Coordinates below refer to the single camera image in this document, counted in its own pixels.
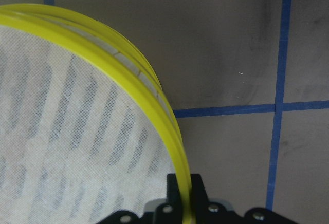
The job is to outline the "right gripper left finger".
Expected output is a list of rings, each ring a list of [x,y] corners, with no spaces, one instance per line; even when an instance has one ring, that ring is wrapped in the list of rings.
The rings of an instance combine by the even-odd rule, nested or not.
[[[149,201],[144,207],[143,223],[182,223],[183,212],[175,174],[167,175],[166,197]]]

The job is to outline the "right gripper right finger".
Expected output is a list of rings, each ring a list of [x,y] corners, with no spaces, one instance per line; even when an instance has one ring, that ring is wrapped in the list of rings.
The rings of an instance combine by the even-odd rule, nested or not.
[[[222,199],[210,199],[200,174],[191,174],[192,210],[196,223],[234,223],[229,204]]]

